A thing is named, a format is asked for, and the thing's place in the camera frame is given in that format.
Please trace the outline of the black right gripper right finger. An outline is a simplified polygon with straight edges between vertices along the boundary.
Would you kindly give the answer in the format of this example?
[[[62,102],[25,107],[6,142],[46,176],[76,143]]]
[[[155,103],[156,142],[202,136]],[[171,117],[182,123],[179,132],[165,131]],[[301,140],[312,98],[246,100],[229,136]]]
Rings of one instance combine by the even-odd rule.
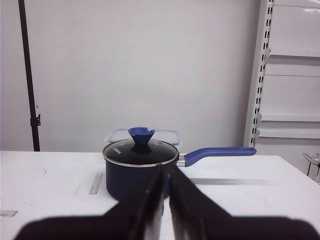
[[[169,170],[169,207],[177,240],[318,240],[308,222],[282,216],[232,216],[176,166]]]

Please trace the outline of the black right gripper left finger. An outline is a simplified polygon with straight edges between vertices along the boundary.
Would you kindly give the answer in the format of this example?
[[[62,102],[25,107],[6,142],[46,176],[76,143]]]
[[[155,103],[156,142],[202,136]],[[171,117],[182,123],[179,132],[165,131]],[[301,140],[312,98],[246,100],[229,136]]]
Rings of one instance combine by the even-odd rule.
[[[16,239],[157,240],[163,211],[163,170],[157,166],[105,214],[32,221],[22,227]]]

